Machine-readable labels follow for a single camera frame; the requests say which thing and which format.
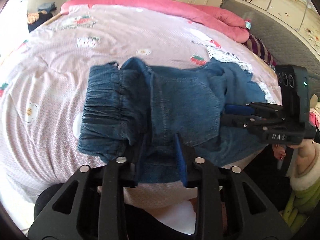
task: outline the silver screw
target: silver screw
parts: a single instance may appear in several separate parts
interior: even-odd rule
[[[202,164],[205,162],[205,159],[204,158],[201,158],[201,157],[197,157],[195,158],[195,163],[198,163],[198,164]]]
[[[87,172],[90,170],[90,167],[88,165],[83,165],[80,167],[80,172]]]
[[[239,166],[233,166],[231,170],[234,173],[240,173],[242,171],[242,169]]]
[[[126,161],[127,161],[127,158],[123,156],[118,157],[116,160],[117,163],[125,163]]]
[[[98,186],[98,187],[97,187],[97,192],[98,192],[99,194],[101,194],[101,192],[102,192],[102,186]]]

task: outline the headboard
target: headboard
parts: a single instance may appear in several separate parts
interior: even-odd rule
[[[320,62],[297,36],[268,15],[243,3],[223,0],[220,7],[243,19],[250,19],[250,33],[263,41],[277,63],[307,68],[309,92],[320,97]]]

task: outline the denim pants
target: denim pants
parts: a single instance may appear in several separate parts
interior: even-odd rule
[[[216,166],[241,160],[263,149],[245,129],[220,127],[225,104],[266,102],[252,74],[235,63],[215,59],[195,69],[147,66],[138,58],[93,66],[78,150],[107,163],[149,134],[140,182],[179,180],[174,134]]]

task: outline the rolled pink comforter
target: rolled pink comforter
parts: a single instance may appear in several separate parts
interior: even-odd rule
[[[62,5],[61,13],[68,14],[69,6],[79,4],[88,4],[89,7],[95,4],[105,4],[146,8],[201,23],[239,43],[244,43],[249,38],[245,21],[241,17],[213,6],[191,5],[172,0],[70,0]]]

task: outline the white lace trim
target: white lace trim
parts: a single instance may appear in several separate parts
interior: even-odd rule
[[[251,64],[241,61],[236,55],[230,52],[224,52],[221,49],[218,49],[210,45],[209,46],[207,45],[206,47],[207,47],[207,51],[210,59],[214,58],[215,60],[218,60],[220,62],[236,63],[240,66],[242,70],[246,70],[248,73],[253,72]],[[256,83],[258,84],[260,89],[264,92],[265,94],[264,98],[267,101],[267,103],[275,104],[276,101],[273,99],[267,85],[263,82],[256,82]]]

